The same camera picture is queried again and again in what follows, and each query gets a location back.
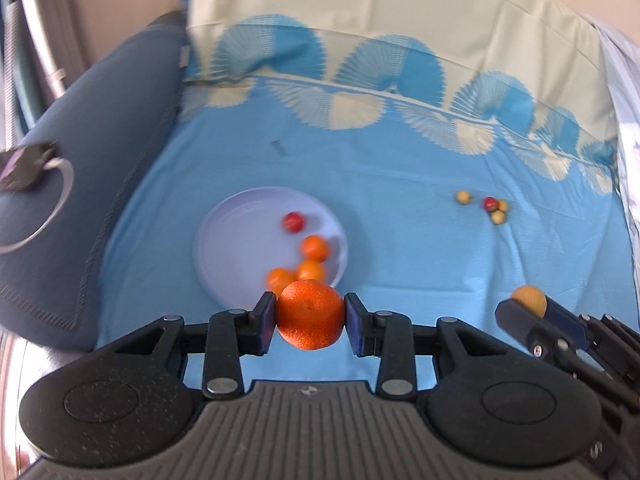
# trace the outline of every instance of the small yellow ball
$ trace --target small yellow ball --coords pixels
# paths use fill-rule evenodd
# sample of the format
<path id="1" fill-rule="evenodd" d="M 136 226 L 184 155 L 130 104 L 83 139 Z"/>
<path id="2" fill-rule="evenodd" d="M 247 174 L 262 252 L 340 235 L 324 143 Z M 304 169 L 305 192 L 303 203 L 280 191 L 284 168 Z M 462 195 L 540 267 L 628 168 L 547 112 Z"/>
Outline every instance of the small yellow ball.
<path id="1" fill-rule="evenodd" d="M 533 285 L 519 286 L 511 295 L 512 300 L 521 303 L 530 312 L 538 317 L 543 317 L 546 312 L 546 296 L 539 288 Z"/>
<path id="2" fill-rule="evenodd" d="M 504 221 L 507 219 L 507 215 L 505 215 L 502 211 L 494 211 L 491 213 L 491 222 L 496 225 L 504 224 Z"/>
<path id="3" fill-rule="evenodd" d="M 462 190 L 456 193 L 456 200 L 464 205 L 471 202 L 472 198 L 473 197 L 471 196 L 471 193 L 469 193 L 468 191 Z"/>

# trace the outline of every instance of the orange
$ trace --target orange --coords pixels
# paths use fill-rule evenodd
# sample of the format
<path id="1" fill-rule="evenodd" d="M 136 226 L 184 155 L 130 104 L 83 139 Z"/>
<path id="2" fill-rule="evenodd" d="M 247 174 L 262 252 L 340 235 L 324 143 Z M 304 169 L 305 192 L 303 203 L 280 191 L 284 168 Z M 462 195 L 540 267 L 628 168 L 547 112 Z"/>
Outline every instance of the orange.
<path id="1" fill-rule="evenodd" d="M 276 269 L 270 270 L 264 281 L 267 288 L 273 292 L 276 297 L 279 297 L 287 285 L 296 281 L 296 275 L 289 269 L 277 267 Z"/>
<path id="2" fill-rule="evenodd" d="M 301 350 L 318 350 L 338 341 L 344 316 L 340 294 L 316 280 L 291 283 L 276 303 L 280 334 Z"/>
<path id="3" fill-rule="evenodd" d="M 324 265 L 315 260 L 305 260 L 296 269 L 296 278 L 298 280 L 318 280 L 318 282 L 324 283 L 325 277 Z"/>
<path id="4" fill-rule="evenodd" d="M 300 252 L 307 260 L 324 262 L 331 253 L 331 248 L 320 235 L 309 235 L 300 242 Z"/>
<path id="5" fill-rule="evenodd" d="M 546 312 L 546 296 L 539 288 L 533 285 L 519 286 L 511 295 L 512 300 L 521 303 L 538 317 L 543 317 Z"/>

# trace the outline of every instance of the metal screw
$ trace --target metal screw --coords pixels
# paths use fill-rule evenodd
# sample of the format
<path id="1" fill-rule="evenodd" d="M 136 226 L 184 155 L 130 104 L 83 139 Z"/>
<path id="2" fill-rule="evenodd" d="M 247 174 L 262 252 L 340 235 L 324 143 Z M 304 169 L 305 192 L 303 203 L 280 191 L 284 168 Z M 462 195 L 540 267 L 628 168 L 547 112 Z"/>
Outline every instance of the metal screw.
<path id="1" fill-rule="evenodd" d="M 414 386 L 404 379 L 389 379 L 382 383 L 382 390 L 393 396 L 403 396 L 410 394 L 414 390 Z"/>
<path id="2" fill-rule="evenodd" d="M 218 377 L 207 383 L 207 390 L 212 394 L 232 394 L 238 389 L 238 383 L 228 377 Z"/>

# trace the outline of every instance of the red fruit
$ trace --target red fruit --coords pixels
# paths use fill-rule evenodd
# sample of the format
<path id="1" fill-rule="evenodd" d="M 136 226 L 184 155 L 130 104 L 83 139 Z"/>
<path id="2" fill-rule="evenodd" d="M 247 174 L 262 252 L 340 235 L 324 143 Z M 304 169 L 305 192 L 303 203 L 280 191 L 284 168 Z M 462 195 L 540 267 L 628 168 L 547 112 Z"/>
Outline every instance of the red fruit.
<path id="1" fill-rule="evenodd" d="M 306 219 L 302 213 L 292 211 L 282 218 L 282 227 L 290 233 L 299 233 L 305 228 Z"/>
<path id="2" fill-rule="evenodd" d="M 493 213 L 494 211 L 498 210 L 498 201 L 494 197 L 488 196 L 484 199 L 482 206 L 488 213 Z"/>

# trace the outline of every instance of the plate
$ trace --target plate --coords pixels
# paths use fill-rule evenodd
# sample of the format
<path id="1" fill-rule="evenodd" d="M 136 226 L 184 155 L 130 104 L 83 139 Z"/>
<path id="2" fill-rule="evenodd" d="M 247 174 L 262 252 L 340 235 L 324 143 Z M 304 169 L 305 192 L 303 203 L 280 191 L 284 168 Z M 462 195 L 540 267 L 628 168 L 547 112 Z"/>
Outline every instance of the plate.
<path id="1" fill-rule="evenodd" d="M 306 217 L 305 228 L 289 233 L 282 217 Z M 302 261 L 300 242 L 322 235 L 331 246 L 324 263 L 326 282 L 337 285 L 347 266 L 347 237 L 334 213 L 308 194 L 286 187 L 257 187 L 220 202 L 196 234 L 194 258 L 205 290 L 225 308 L 251 309 L 266 290 L 275 267 L 295 269 Z"/>

